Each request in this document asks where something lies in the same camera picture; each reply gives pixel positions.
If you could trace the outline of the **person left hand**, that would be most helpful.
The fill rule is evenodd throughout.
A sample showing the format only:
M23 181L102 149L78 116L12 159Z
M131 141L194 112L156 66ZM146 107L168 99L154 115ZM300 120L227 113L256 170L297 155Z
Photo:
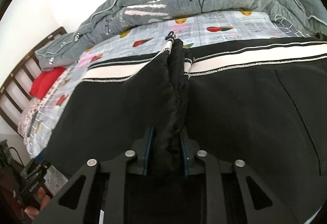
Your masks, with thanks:
M34 220L40 214L41 210L43 210L45 208L45 206L51 200L51 198L46 194L45 190L42 187L40 187L38 189L37 197L39 199L39 209L37 209L37 208L35 208L33 206L27 206L24 209L24 212L32 220Z

